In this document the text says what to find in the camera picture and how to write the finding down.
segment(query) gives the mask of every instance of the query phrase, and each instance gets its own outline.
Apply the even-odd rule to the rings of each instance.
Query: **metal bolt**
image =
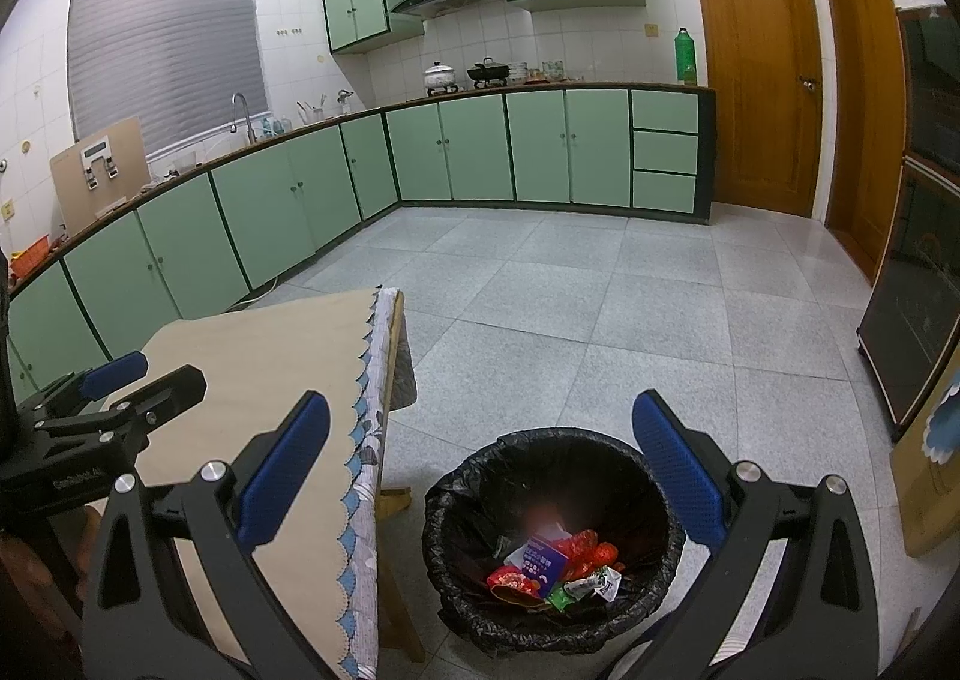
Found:
[[[843,494],[847,492],[847,482],[837,474],[830,474],[829,477],[827,477],[827,490],[831,493],[836,493],[837,496],[843,496]]]
[[[226,473],[227,464],[224,464],[223,461],[208,461],[200,469],[200,478],[205,479],[206,482],[216,482],[223,479]]]
[[[740,461],[736,465],[736,475],[744,482],[757,482],[763,472],[752,461]]]
[[[133,490],[134,485],[136,485],[136,477],[133,474],[121,474],[113,482],[114,488],[117,488],[117,493],[129,493]]]

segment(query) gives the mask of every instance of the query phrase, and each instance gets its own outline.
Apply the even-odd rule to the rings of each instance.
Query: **orange basket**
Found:
[[[22,253],[13,255],[10,270],[17,279],[23,279],[50,254],[50,236],[46,235],[29,245]]]

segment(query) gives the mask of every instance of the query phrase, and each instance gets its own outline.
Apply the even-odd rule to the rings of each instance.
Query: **black trash bag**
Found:
[[[557,505],[571,534],[592,528],[617,546],[626,568],[613,602],[592,595],[563,613],[530,612],[488,590],[504,546],[528,539],[526,510],[544,503]],[[501,436],[429,490],[422,544],[440,620],[496,656],[599,650],[661,605],[684,540],[635,448],[586,429],[535,429]]]

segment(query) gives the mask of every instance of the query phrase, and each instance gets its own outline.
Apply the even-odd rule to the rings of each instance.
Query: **green bottle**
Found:
[[[693,46],[693,38],[686,28],[680,28],[677,37],[673,39],[673,47],[677,54],[677,80],[684,84],[697,83],[697,52]]]

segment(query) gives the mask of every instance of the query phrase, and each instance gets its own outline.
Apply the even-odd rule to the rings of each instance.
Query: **window blind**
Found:
[[[136,116],[147,155],[266,111],[253,0],[70,0],[67,86],[78,138]]]

